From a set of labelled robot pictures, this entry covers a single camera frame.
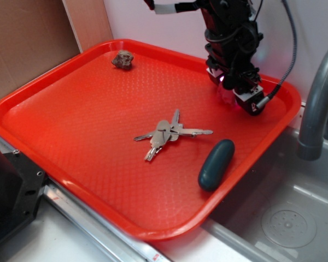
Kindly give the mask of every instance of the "black robotic arm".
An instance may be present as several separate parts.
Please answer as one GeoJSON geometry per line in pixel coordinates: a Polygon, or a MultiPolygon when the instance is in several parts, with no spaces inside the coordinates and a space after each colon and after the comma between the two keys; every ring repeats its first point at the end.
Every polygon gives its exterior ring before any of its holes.
{"type": "Polygon", "coordinates": [[[251,63],[263,35],[258,32],[256,21],[250,19],[253,14],[249,0],[196,0],[171,5],[145,2],[157,14],[200,9],[207,26],[206,64],[211,80],[233,90],[237,103],[251,115],[263,110],[256,106],[264,98],[259,69],[251,63]]]}

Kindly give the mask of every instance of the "gray sink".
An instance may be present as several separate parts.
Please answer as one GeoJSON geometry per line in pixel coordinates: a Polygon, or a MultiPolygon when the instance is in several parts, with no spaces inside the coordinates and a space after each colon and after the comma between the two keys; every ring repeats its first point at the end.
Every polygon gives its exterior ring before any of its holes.
{"type": "Polygon", "coordinates": [[[328,261],[328,142],[320,159],[295,155],[288,128],[210,218],[277,261],[328,261]]]}

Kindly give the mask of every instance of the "black cable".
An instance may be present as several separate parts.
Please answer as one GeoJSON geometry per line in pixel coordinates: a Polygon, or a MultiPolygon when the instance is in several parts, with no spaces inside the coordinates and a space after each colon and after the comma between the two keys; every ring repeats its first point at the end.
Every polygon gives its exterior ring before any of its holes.
{"type": "Polygon", "coordinates": [[[259,5],[259,8],[257,9],[256,15],[255,15],[255,18],[254,18],[254,21],[256,21],[258,15],[260,13],[260,10],[261,10],[261,7],[262,7],[262,3],[263,3],[263,0],[261,0],[260,5],[259,5]]]}
{"type": "Polygon", "coordinates": [[[281,88],[284,80],[288,77],[288,75],[290,74],[290,72],[292,71],[294,64],[295,64],[295,60],[296,60],[296,54],[297,54],[297,35],[296,35],[296,28],[295,28],[295,23],[293,20],[293,16],[291,15],[290,12],[290,8],[288,6],[288,3],[286,0],[281,0],[281,2],[283,3],[283,6],[285,8],[286,14],[288,16],[289,22],[290,22],[290,26],[291,26],[291,31],[292,31],[292,35],[293,35],[293,52],[292,52],[292,59],[290,62],[290,65],[287,69],[287,71],[285,72],[285,74],[283,75],[283,77],[281,78],[281,80],[278,82],[277,86],[272,90],[272,92],[270,94],[268,94],[266,97],[264,97],[264,99],[262,99],[257,105],[257,108],[262,108],[263,106],[265,106],[265,104],[268,103],[268,101],[270,101],[279,91],[279,89],[281,88]]]}

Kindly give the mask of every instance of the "silver key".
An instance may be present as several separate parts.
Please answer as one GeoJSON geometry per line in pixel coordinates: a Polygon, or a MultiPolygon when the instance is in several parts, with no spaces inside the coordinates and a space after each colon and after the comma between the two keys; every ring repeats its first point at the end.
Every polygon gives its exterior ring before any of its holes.
{"type": "Polygon", "coordinates": [[[134,138],[135,141],[140,141],[142,139],[146,139],[146,138],[151,138],[153,136],[153,134],[155,133],[155,131],[149,132],[145,135],[140,135],[134,138]]]}
{"type": "Polygon", "coordinates": [[[158,123],[156,131],[151,138],[152,148],[146,154],[144,160],[151,161],[152,158],[158,154],[158,152],[163,148],[166,142],[170,139],[171,135],[168,133],[171,129],[170,123],[166,120],[162,120],[158,123]]]}
{"type": "Polygon", "coordinates": [[[179,123],[179,116],[180,116],[180,111],[176,109],[171,122],[171,130],[170,131],[160,130],[162,132],[169,133],[171,135],[170,141],[176,141],[180,135],[190,136],[194,138],[196,135],[210,135],[213,133],[213,131],[211,130],[184,128],[184,125],[179,123]]]}

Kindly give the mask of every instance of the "cardboard box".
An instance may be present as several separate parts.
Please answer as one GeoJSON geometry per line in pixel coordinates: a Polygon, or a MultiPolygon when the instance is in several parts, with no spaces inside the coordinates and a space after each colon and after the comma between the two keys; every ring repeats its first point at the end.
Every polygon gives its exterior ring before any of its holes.
{"type": "Polygon", "coordinates": [[[78,53],[61,0],[0,0],[0,98],[78,53]]]}

